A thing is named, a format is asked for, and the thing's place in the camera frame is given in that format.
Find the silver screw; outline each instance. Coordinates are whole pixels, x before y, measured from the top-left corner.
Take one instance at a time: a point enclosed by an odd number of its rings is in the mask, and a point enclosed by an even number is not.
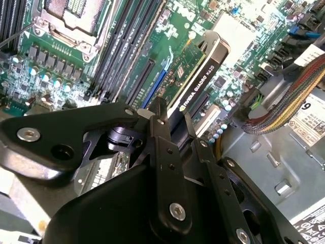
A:
[[[17,137],[22,141],[34,142],[41,138],[41,134],[34,128],[22,128],[17,132]]]
[[[184,221],[186,214],[185,214],[185,209],[178,203],[172,203],[169,206],[169,211],[171,212],[171,215],[179,220],[179,221]]]
[[[131,110],[129,110],[129,109],[126,109],[126,110],[124,110],[127,114],[129,114],[129,115],[133,115],[133,112],[131,111]]]
[[[234,162],[232,162],[232,161],[230,161],[230,160],[227,160],[227,162],[228,162],[228,164],[229,164],[231,167],[234,167],[234,166],[235,166]]]
[[[162,121],[160,118],[159,118],[159,119],[157,119],[157,121],[159,122],[159,124],[162,124],[162,125],[164,125],[164,124],[165,124],[165,122],[164,122],[164,121]]]
[[[205,141],[200,141],[200,143],[203,147],[208,147],[208,144]]]
[[[238,239],[242,242],[242,244],[250,244],[250,239],[247,233],[243,229],[237,229],[236,234]]]

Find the connector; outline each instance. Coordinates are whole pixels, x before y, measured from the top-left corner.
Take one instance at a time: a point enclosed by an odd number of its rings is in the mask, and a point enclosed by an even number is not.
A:
[[[304,18],[302,18],[298,25],[306,28],[312,32],[317,31],[321,22],[316,18],[316,16],[312,13],[307,13]]]

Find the sticker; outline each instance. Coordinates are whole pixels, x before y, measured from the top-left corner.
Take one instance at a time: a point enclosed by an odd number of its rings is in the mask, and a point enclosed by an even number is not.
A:
[[[325,103],[311,94],[290,120],[289,126],[309,146],[315,145],[325,136]]]
[[[308,244],[325,244],[325,205],[293,223],[293,226]]]
[[[325,52],[323,50],[312,44],[306,49],[306,51],[303,52],[303,54],[301,54],[300,57],[296,59],[295,64],[301,67],[305,67],[315,58],[321,56],[324,53]]]

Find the yellow wire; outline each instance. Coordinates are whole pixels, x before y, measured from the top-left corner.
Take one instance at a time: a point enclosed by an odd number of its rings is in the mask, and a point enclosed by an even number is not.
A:
[[[272,124],[270,124],[268,127],[263,129],[262,131],[268,131],[272,130],[287,121],[291,116],[292,113],[295,112],[295,110],[299,107],[302,101],[304,101],[309,94],[313,91],[313,89],[318,85],[318,83],[321,81],[321,79],[325,75],[325,70],[321,72],[321,74],[314,80],[314,82],[309,86],[307,90],[305,90],[303,93],[301,93],[283,112],[283,114],[278,117]]]

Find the hole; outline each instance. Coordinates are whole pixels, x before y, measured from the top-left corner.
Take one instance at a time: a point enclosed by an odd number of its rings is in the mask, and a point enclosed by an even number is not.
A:
[[[74,156],[73,149],[66,145],[55,145],[51,152],[53,157],[59,160],[70,160]]]
[[[28,138],[31,138],[31,137],[33,137],[35,135],[35,133],[33,132],[33,131],[26,131],[25,133],[24,133],[24,136],[25,137],[28,137]]]
[[[169,167],[171,170],[175,170],[175,165],[173,165],[173,164],[170,164],[168,167]]]
[[[287,243],[287,244],[294,244],[294,242],[293,242],[292,240],[290,240],[288,237],[285,237],[285,238],[284,238],[284,241],[285,241],[285,243]]]
[[[204,184],[204,179],[203,179],[203,178],[201,178],[201,177],[200,177],[200,178],[198,178],[198,179],[197,179],[197,181],[198,181],[198,182],[201,182],[202,184]]]
[[[138,148],[140,146],[142,146],[142,140],[135,140],[133,143],[132,143],[132,146],[135,147],[135,148]]]
[[[224,193],[225,193],[227,196],[230,196],[230,195],[231,195],[231,194],[230,194],[230,191],[228,191],[228,190],[225,190]]]
[[[245,210],[243,214],[248,224],[250,232],[252,232],[253,235],[257,236],[260,233],[261,228],[256,215],[250,210]]]

